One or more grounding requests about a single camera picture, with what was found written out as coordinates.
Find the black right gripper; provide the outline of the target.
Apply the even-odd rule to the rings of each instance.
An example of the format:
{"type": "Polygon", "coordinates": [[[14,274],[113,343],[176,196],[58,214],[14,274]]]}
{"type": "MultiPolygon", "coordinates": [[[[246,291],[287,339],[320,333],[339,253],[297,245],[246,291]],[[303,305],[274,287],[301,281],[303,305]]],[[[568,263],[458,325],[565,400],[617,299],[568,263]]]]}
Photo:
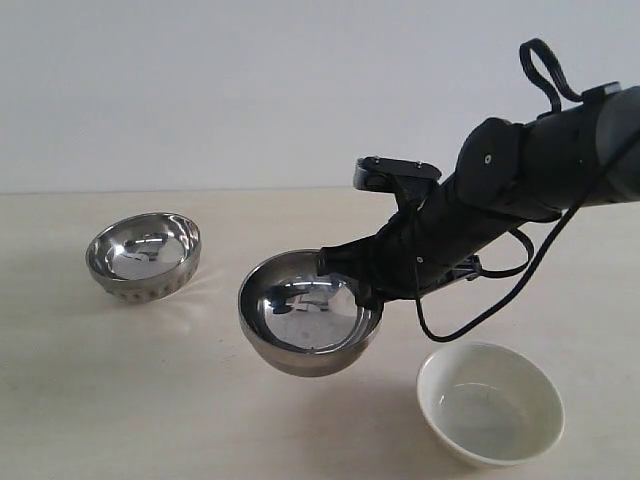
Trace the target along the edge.
{"type": "Polygon", "coordinates": [[[518,216],[463,202],[458,179],[404,181],[395,193],[398,212],[369,238],[319,249],[319,275],[367,275],[356,281],[355,304],[420,298],[498,237],[524,224],[518,216]]]}

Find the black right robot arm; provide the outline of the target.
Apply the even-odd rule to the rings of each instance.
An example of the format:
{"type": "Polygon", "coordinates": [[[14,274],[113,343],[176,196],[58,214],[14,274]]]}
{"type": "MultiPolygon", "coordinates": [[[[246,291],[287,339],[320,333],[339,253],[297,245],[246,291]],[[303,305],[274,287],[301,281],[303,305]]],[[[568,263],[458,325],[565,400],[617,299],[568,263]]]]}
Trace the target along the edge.
{"type": "Polygon", "coordinates": [[[376,234],[322,248],[317,271],[353,279],[361,305],[480,276],[478,252],[507,232],[556,221],[576,201],[637,201],[639,152],[624,143],[638,129],[637,88],[596,88],[527,124],[485,120],[448,177],[427,163],[360,158],[354,186],[393,194],[398,210],[376,234]]]}

